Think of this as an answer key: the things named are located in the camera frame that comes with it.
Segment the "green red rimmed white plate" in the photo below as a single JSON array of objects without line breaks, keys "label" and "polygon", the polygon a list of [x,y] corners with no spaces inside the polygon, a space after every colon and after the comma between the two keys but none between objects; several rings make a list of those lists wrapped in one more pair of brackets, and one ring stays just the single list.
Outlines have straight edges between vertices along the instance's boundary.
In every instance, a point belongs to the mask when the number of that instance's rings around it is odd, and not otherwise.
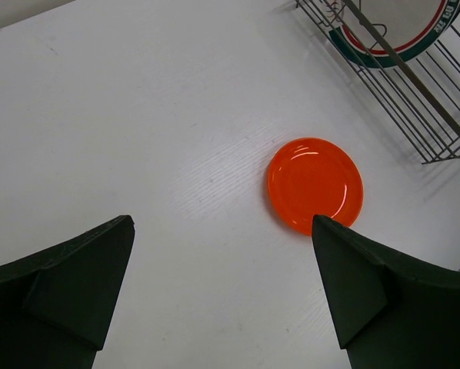
[{"label": "green red rimmed white plate", "polygon": [[[405,62],[437,41],[460,13],[460,1],[452,0],[366,0],[353,4]],[[328,32],[332,43],[350,62],[375,69],[395,66],[344,1],[325,1],[322,10],[332,23]]]}]

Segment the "orange plastic plate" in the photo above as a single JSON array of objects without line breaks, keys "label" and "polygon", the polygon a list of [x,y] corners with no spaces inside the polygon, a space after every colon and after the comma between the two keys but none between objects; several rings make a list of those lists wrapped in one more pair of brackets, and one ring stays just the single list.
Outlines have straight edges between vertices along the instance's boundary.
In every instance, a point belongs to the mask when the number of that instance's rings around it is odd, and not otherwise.
[{"label": "orange plastic plate", "polygon": [[298,138],[278,149],[268,166],[266,187],[278,217],[306,236],[312,234],[316,215],[352,226],[364,201],[362,176],[354,161],[321,138]]}]

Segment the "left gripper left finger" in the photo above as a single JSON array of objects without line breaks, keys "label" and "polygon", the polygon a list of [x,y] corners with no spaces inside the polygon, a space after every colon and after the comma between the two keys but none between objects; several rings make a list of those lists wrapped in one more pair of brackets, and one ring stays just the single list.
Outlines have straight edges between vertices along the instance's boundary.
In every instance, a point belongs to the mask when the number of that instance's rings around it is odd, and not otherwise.
[{"label": "left gripper left finger", "polygon": [[90,368],[105,345],[135,239],[120,215],[0,266],[0,368]]}]

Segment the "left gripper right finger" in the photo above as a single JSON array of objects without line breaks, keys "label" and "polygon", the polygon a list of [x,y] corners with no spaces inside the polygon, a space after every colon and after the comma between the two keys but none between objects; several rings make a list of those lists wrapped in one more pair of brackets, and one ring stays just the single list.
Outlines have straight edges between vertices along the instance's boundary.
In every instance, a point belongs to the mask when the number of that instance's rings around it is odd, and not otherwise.
[{"label": "left gripper right finger", "polygon": [[460,272],[323,215],[312,242],[340,348],[353,368],[460,368]]}]

